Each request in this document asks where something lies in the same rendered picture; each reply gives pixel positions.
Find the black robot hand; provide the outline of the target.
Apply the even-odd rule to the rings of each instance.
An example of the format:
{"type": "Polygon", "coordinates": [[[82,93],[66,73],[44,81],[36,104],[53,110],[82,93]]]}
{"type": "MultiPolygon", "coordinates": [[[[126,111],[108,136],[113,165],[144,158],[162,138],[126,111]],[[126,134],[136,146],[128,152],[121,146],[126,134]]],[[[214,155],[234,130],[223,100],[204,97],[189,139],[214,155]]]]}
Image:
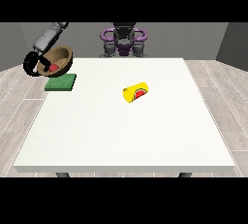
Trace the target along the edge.
{"type": "Polygon", "coordinates": [[[34,72],[34,68],[41,62],[45,68],[44,71],[47,72],[51,63],[42,55],[39,55],[36,51],[30,51],[24,59],[23,62],[23,70],[28,76],[31,77],[39,77],[40,74],[38,72],[34,72]]]}

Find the brown wooden bowl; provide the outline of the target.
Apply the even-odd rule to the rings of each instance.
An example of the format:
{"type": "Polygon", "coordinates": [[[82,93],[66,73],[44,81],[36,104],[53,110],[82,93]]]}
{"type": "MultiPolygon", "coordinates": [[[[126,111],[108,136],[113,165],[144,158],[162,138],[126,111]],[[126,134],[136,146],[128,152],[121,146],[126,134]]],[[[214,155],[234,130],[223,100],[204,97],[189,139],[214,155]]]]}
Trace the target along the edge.
{"type": "Polygon", "coordinates": [[[45,66],[41,62],[38,63],[38,73],[48,78],[57,78],[66,74],[73,64],[73,52],[67,46],[58,46],[50,49],[44,54],[44,58],[46,58],[51,64],[56,64],[58,66],[56,71],[45,72],[45,66]]]}

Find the green square pad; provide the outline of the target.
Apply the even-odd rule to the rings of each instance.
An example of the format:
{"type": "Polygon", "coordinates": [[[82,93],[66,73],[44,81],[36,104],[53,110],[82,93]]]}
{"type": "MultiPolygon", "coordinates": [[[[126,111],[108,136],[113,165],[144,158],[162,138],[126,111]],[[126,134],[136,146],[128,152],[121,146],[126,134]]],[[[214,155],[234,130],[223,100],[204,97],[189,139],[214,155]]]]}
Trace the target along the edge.
{"type": "Polygon", "coordinates": [[[50,78],[46,83],[45,91],[71,91],[76,78],[76,74],[65,74],[57,78],[50,78]]]}

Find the yellow cup with melon print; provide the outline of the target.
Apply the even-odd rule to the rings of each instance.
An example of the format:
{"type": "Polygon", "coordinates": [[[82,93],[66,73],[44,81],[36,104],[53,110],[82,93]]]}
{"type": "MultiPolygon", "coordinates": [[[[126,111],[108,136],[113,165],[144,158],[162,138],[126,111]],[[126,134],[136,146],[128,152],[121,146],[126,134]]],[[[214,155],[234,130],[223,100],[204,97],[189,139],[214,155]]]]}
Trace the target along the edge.
{"type": "Polygon", "coordinates": [[[148,85],[145,82],[126,87],[123,89],[123,97],[128,103],[132,103],[140,96],[148,92],[148,85]]]}

